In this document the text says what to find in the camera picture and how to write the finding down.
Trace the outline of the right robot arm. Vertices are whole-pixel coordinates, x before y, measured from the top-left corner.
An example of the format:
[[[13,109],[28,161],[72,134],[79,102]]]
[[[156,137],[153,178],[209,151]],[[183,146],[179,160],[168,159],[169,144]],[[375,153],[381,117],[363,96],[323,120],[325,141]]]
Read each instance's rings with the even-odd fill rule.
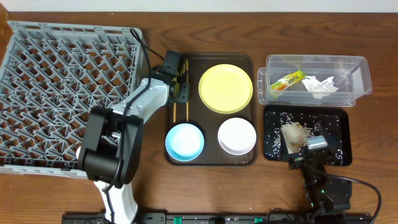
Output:
[[[306,198],[313,210],[305,219],[315,223],[322,215],[338,215],[351,208],[352,182],[326,173],[325,165],[338,151],[336,139],[317,123],[319,135],[309,138],[297,152],[289,152],[285,136],[281,136],[279,159],[289,163],[289,169],[300,169]]]

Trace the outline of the white pink bowl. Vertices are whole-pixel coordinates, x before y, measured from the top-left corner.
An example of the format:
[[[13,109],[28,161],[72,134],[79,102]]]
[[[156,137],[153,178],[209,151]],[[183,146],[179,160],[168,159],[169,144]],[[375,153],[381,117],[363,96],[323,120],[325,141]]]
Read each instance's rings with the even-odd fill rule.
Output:
[[[227,119],[220,126],[217,138],[221,148],[234,156],[247,154],[257,141],[254,126],[243,118]]]

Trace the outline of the yellow plastic plate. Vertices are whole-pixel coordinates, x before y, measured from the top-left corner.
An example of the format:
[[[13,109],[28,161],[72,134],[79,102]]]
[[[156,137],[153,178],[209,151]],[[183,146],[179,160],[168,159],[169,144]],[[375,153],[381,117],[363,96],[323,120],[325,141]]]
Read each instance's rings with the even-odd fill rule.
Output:
[[[253,85],[242,68],[219,64],[204,72],[198,84],[198,92],[209,109],[221,114],[231,114],[249,104]]]

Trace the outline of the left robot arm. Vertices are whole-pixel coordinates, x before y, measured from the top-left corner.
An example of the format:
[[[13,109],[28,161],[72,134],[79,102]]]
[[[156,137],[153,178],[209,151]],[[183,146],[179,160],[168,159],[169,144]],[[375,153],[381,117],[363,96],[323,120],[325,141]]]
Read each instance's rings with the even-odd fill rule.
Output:
[[[148,77],[120,103],[91,109],[78,168],[94,182],[106,211],[99,223],[132,223],[138,206],[131,181],[139,166],[145,122],[161,107],[188,100],[188,62],[167,51],[161,65],[149,67]]]

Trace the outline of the light blue bowl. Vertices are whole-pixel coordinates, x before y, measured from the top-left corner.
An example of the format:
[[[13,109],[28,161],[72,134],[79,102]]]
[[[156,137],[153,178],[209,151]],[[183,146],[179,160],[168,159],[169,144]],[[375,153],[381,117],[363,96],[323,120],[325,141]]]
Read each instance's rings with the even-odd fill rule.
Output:
[[[190,123],[174,126],[165,137],[167,154],[180,162],[188,162],[197,158],[205,145],[202,131]]]

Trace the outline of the white paper napkin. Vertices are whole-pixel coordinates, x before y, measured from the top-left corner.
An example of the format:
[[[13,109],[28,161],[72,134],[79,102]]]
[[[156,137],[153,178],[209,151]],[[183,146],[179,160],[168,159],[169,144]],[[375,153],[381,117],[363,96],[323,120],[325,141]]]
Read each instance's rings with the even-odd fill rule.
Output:
[[[328,77],[320,82],[315,76],[306,76],[302,79],[302,83],[305,89],[317,99],[322,99],[338,90],[333,82],[333,77]]]

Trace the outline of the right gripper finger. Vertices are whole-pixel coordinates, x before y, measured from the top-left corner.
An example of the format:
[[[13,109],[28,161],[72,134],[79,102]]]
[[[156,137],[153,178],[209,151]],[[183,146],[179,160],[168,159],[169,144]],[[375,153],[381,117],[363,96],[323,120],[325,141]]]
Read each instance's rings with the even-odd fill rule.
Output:
[[[324,128],[321,122],[317,123],[318,130],[320,134],[325,138],[328,146],[337,146],[336,139],[328,132],[326,128]]]
[[[281,127],[280,159],[287,161],[291,154],[300,152],[302,147],[302,132],[298,127]]]

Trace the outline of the green orange snack wrapper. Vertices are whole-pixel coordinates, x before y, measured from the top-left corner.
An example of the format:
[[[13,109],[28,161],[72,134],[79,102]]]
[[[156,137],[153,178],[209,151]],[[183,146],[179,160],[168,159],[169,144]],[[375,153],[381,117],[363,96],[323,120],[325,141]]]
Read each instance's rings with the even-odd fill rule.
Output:
[[[306,77],[306,74],[301,70],[297,70],[294,73],[290,73],[280,78],[277,82],[271,85],[271,90],[282,91],[288,89],[290,86],[298,83]]]

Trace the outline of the wooden chopstick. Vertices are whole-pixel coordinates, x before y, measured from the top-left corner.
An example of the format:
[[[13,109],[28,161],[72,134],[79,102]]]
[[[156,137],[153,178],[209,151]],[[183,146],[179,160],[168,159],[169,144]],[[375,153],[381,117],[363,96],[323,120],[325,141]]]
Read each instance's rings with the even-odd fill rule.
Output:
[[[173,123],[176,122],[177,104],[173,103]]]
[[[188,63],[188,60],[186,60],[185,61],[185,79],[186,79],[186,82],[189,84],[189,76],[188,76],[188,74],[189,74],[189,63]],[[189,122],[189,87],[188,87],[188,100],[187,100],[187,102],[186,102],[186,120],[187,120],[187,122]]]

